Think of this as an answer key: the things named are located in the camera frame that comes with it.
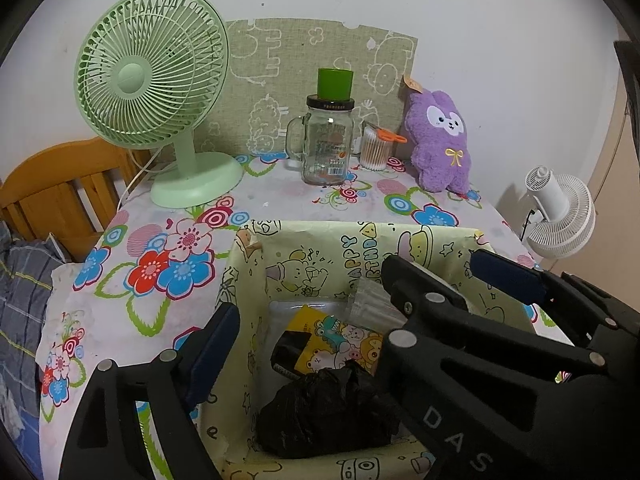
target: table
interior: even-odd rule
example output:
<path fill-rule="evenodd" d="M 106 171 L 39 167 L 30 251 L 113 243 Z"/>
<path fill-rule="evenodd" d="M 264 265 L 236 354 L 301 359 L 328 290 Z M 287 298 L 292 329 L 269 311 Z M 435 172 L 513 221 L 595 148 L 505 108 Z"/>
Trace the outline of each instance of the table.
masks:
<path fill-rule="evenodd" d="M 42 396 L 46 479 L 57 478 L 68 428 L 98 362 L 147 362 L 165 348 L 179 348 L 209 320 L 227 278 L 229 247 L 243 225 L 264 230 L 277 219 L 464 226 L 482 231 L 481 240 L 497 253 L 524 266 L 535 264 L 479 190 L 464 196 L 425 192 L 417 187 L 414 169 L 395 158 L 378 172 L 352 158 L 345 183 L 333 187 L 305 184 L 297 163 L 284 153 L 237 159 L 245 170 L 242 181 L 207 205 L 160 208 L 150 200 L 150 184 L 143 182 L 87 257 L 57 322 L 56 339 L 47 342 L 62 379 Z M 539 334 L 567 341 L 540 309 L 526 309 Z M 138 411 L 156 472 L 168 478 L 148 404 L 140 403 Z"/>

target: wooden headboard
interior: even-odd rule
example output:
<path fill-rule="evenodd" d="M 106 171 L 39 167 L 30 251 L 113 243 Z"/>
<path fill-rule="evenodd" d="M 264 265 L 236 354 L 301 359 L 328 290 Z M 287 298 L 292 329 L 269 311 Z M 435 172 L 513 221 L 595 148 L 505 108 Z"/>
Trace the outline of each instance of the wooden headboard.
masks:
<path fill-rule="evenodd" d="M 146 164 L 147 150 L 133 153 L 139 164 Z M 47 148 L 15 168 L 0 187 L 2 217 L 29 241 L 53 233 L 82 262 L 116 213 L 110 170 L 119 170 L 127 185 L 138 173 L 127 150 L 99 137 Z M 92 225 L 75 180 L 86 192 L 101 230 Z"/>

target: fan grille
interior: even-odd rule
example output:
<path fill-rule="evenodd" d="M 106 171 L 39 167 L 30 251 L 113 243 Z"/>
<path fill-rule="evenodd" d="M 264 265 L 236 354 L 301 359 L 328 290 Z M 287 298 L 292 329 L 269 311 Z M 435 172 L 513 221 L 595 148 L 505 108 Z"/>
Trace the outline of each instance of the fan grille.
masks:
<path fill-rule="evenodd" d="M 531 248 L 543 258 L 564 258 L 577 253 L 595 227 L 591 193 L 572 175 L 556 175 L 558 185 L 569 199 L 569 211 L 556 222 L 540 222 L 528 237 Z"/>
<path fill-rule="evenodd" d="M 540 191 L 551 180 L 552 173 L 545 166 L 538 166 L 529 171 L 526 177 L 525 185 L 530 191 Z"/>
<path fill-rule="evenodd" d="M 80 50 L 79 108 L 114 144 L 161 146 L 209 112 L 227 63 L 222 20 L 205 0 L 122 0 Z"/>

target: plaid bedding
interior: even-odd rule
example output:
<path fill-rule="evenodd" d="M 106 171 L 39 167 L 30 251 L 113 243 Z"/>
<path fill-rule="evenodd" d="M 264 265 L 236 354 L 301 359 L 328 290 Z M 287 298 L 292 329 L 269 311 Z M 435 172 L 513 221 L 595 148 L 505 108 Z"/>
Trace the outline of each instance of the plaid bedding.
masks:
<path fill-rule="evenodd" d="M 25 242 L 0 222 L 0 421 L 40 478 L 35 353 L 52 289 L 51 271 L 62 263 L 51 240 Z"/>

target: power cord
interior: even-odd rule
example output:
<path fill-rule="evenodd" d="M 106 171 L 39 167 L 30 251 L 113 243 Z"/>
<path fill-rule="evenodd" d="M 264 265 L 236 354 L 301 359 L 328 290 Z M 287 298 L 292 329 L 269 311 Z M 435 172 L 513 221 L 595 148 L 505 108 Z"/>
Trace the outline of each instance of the power cord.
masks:
<path fill-rule="evenodd" d="M 156 157 L 156 155 L 158 153 L 160 153 L 160 151 L 162 150 L 162 148 L 158 148 L 158 151 L 154 153 L 153 158 Z M 162 168 L 161 170 L 147 170 L 146 169 L 146 164 L 144 166 L 140 166 L 139 162 L 136 160 L 136 158 L 133 156 L 133 151 L 132 150 L 127 150 L 127 153 L 129 153 L 129 158 L 131 159 L 131 161 L 138 167 L 139 170 L 144 170 L 149 174 L 158 174 L 158 173 L 164 173 L 165 171 L 169 171 L 173 165 L 174 162 L 172 162 L 171 164 L 169 164 L 168 166 L 165 166 L 164 168 Z"/>
<path fill-rule="evenodd" d="M 535 213 L 536 211 L 534 209 L 529 211 L 529 214 L 527 215 L 527 219 L 524 221 L 524 224 L 522 225 L 522 234 L 520 235 L 520 241 L 524 240 L 524 233 L 527 231 L 527 227 L 529 226 L 529 224 L 531 224 L 531 222 L 529 222 L 529 218 L 531 218 L 531 215 L 534 215 Z"/>
<path fill-rule="evenodd" d="M 140 165 L 138 164 L 138 162 L 136 161 L 136 159 L 135 159 L 135 158 L 133 157 L 133 155 L 131 154 L 131 150 L 128 150 L 128 151 L 129 151 L 129 156 L 131 157 L 131 160 L 133 160 L 133 162 L 135 163 L 135 165 L 136 165 L 137 167 L 139 167 L 139 168 L 140 168 L 140 171 L 136 174 L 136 176 L 132 179 L 132 181 L 131 181 L 131 182 L 129 182 L 129 185 L 127 186 L 127 188 L 124 190 L 124 192 L 123 192 L 123 193 L 122 193 L 122 195 L 120 196 L 120 200 L 118 200 L 118 206 L 117 206 L 117 208 L 116 208 L 116 211 L 120 211 L 120 208 L 121 208 L 121 207 L 122 207 L 122 205 L 123 205 L 123 200 L 124 200 L 127 196 L 129 196 L 129 189 L 131 188 L 131 186 L 133 186 L 133 185 L 136 183 L 136 181 L 139 179 L 140 175 L 142 175 L 143 173 L 145 173 L 145 171 L 146 171 L 147 173 L 161 173 L 161 172 L 162 172 L 162 170 L 161 170 L 161 171 L 152 171 L 152 172 L 150 172 L 150 171 L 148 170 L 148 167 L 149 167 L 149 166 L 151 166 L 151 163 L 156 159 L 156 157 L 157 157 L 158 155 L 160 155 L 160 151 L 161 151 L 161 150 L 162 150 L 162 148 L 158 148 L 158 149 L 156 150 L 156 152 L 155 152 L 153 155 L 151 155 L 151 158 L 148 160 L 148 162 L 147 162 L 144 166 L 140 166 Z"/>

